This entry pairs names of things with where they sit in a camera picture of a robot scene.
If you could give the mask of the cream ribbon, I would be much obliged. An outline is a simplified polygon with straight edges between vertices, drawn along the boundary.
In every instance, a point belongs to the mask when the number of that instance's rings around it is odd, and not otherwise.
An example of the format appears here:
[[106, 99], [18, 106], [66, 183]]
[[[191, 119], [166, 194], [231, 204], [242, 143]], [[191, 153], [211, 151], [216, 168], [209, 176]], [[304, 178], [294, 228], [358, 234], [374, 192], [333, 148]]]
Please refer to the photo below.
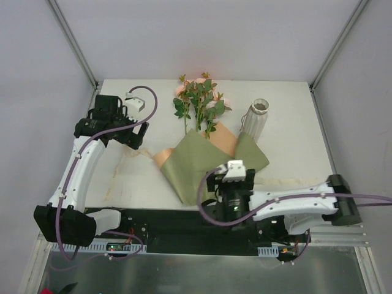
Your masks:
[[[171, 153], [174, 151], [174, 148], [167, 148], [162, 150], [161, 152], [157, 153], [155, 156], [152, 156], [148, 149], [143, 148], [139, 151], [131, 151], [128, 147], [122, 148], [122, 155], [121, 158], [113, 172], [113, 177], [110, 181], [110, 185], [107, 189], [107, 193], [105, 194], [104, 201], [107, 202], [111, 198], [113, 198], [114, 191], [115, 191], [115, 182], [116, 177], [119, 175], [119, 169], [122, 164], [122, 161], [125, 158], [133, 158], [138, 155], [145, 156], [151, 160], [154, 160], [158, 157], [158, 162], [160, 163], [162, 159], [167, 160], [168, 157], [171, 156]], [[314, 184], [320, 183], [321, 180], [318, 178], [286, 178], [286, 179], [277, 179], [277, 178], [262, 178], [260, 175], [255, 177], [256, 185], [265, 185], [265, 186], [310, 186]]]

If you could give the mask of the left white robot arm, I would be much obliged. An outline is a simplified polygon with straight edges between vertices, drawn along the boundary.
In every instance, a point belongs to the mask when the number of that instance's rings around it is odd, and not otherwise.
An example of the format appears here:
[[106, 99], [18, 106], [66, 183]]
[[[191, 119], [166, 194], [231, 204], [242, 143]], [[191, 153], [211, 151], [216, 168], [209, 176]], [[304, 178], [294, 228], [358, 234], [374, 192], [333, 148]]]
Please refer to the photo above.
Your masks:
[[45, 206], [36, 206], [34, 220], [48, 242], [87, 247], [97, 235], [109, 231], [115, 238], [129, 232], [128, 221], [116, 209], [103, 208], [85, 213], [85, 202], [94, 170], [109, 141], [138, 149], [149, 124], [141, 124], [137, 133], [133, 124], [144, 109], [145, 101], [128, 93], [98, 95], [85, 118], [75, 126], [71, 157], [63, 177]]

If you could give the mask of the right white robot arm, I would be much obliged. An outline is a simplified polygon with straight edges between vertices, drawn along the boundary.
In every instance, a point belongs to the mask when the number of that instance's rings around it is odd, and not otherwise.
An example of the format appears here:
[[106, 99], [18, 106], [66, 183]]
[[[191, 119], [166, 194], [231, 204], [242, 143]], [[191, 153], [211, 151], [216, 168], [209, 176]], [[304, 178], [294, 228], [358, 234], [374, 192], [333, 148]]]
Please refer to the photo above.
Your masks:
[[282, 216], [276, 225], [276, 236], [290, 241], [313, 226], [325, 222], [333, 226], [361, 223], [358, 207], [341, 175], [331, 175], [315, 186], [277, 192], [254, 190], [255, 170], [247, 169], [240, 160], [232, 160], [208, 172], [198, 190], [204, 186], [222, 197], [224, 219], [210, 216], [198, 200], [199, 212], [205, 221], [220, 227], [236, 227], [248, 219], [261, 222]]

